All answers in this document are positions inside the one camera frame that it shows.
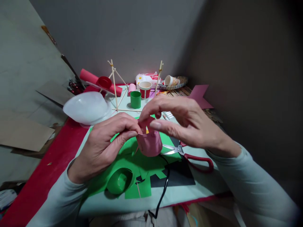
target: red table edge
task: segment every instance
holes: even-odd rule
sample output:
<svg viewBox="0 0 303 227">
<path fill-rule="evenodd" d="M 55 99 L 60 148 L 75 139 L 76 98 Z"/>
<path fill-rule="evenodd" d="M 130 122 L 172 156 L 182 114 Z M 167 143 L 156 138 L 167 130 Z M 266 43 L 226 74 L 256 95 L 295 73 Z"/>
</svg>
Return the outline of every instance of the red table edge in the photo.
<svg viewBox="0 0 303 227">
<path fill-rule="evenodd" d="M 89 91 L 99 90 L 92 86 L 88 86 L 84 92 Z M 79 123 L 75 122 L 71 118 L 67 119 L 43 159 L 40 161 L 20 194 L 0 221 L 1 227 L 20 227 L 26 226 L 29 223 L 47 199 L 48 192 L 54 183 L 58 180 L 63 171 L 67 168 L 67 165 L 77 154 L 87 131 L 88 129 L 82 128 Z M 199 198 L 185 202 L 185 204 L 208 201 L 220 197 L 221 194 L 223 196 L 227 196 L 230 195 L 230 192 Z"/>
</svg>

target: light blue sleeve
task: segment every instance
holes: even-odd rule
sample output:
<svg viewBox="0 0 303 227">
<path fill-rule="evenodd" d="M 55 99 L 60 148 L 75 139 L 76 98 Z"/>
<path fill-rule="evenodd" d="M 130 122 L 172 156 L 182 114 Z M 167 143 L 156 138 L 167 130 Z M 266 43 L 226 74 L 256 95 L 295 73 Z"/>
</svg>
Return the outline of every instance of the light blue sleeve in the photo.
<svg viewBox="0 0 303 227">
<path fill-rule="evenodd" d="M 246 226 L 293 226 L 300 213 L 283 188 L 240 145 L 237 158 L 208 152 L 233 193 Z"/>
<path fill-rule="evenodd" d="M 72 183 L 67 170 L 62 173 L 50 189 L 47 199 L 27 227 L 72 226 L 76 225 L 80 202 L 87 190 L 86 184 Z"/>
</svg>

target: scissors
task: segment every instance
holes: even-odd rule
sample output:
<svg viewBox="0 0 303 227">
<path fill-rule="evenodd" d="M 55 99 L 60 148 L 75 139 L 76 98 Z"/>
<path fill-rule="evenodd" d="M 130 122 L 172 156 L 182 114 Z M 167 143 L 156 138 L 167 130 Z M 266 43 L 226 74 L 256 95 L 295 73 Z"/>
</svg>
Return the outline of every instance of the scissors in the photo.
<svg viewBox="0 0 303 227">
<path fill-rule="evenodd" d="M 214 164 L 212 162 L 212 160 L 210 158 L 202 158 L 202 157 L 197 157 L 197 156 L 193 156 L 193 155 L 190 155 L 190 154 L 185 154 L 183 152 L 183 149 L 182 149 L 182 146 L 179 145 L 178 147 L 173 147 L 173 146 L 170 146 L 170 145 L 166 145 L 166 144 L 163 144 L 163 147 L 166 147 L 168 149 L 171 149 L 171 151 L 169 152 L 166 152 L 162 155 L 170 155 L 170 154 L 175 154 L 175 153 L 179 153 L 181 155 L 184 156 L 184 158 L 187 160 L 187 162 L 193 167 L 195 168 L 196 170 L 198 170 L 199 172 L 202 172 L 202 173 L 211 173 L 214 171 Z M 197 161 L 206 161 L 208 162 L 208 165 L 209 165 L 209 168 L 208 170 L 201 170 L 199 169 L 198 167 L 196 167 L 194 164 L 192 164 L 189 159 L 192 159 L 192 160 L 197 160 Z"/>
</svg>

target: red scissors handle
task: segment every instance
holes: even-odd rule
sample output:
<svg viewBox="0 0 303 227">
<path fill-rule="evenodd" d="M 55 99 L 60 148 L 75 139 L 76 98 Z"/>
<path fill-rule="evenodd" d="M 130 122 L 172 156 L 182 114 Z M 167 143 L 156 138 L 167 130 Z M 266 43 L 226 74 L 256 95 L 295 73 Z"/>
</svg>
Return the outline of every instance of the red scissors handle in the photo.
<svg viewBox="0 0 303 227">
<path fill-rule="evenodd" d="M 212 160 L 210 158 L 201 158 L 201 157 L 197 157 L 197 156 L 193 156 L 193 155 L 190 155 L 190 154 L 184 154 L 184 157 L 186 158 L 186 160 L 189 162 L 189 164 L 195 168 L 196 170 L 198 170 L 199 172 L 202 172 L 202 173 L 211 173 L 214 171 L 214 164 L 212 163 Z M 192 160 L 197 160 L 197 161 L 206 161 L 208 162 L 208 170 L 201 170 L 199 169 L 198 167 L 196 167 L 194 164 L 192 164 L 189 159 L 192 159 Z"/>
</svg>

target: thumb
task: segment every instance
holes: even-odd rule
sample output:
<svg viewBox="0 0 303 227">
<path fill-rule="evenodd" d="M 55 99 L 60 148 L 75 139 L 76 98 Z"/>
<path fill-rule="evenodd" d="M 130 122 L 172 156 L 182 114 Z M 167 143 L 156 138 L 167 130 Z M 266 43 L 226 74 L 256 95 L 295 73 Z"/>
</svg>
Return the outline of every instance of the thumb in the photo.
<svg viewBox="0 0 303 227">
<path fill-rule="evenodd" d="M 190 138 L 190 134 L 187 128 L 182 127 L 176 123 L 167 120 L 153 120 L 150 123 L 150 127 L 163 132 L 166 135 L 172 136 L 182 142 L 187 142 Z"/>
<path fill-rule="evenodd" d="M 113 151 L 118 151 L 122 148 L 126 141 L 130 138 L 137 136 L 136 131 L 123 131 L 121 132 L 110 144 L 110 149 Z"/>
</svg>

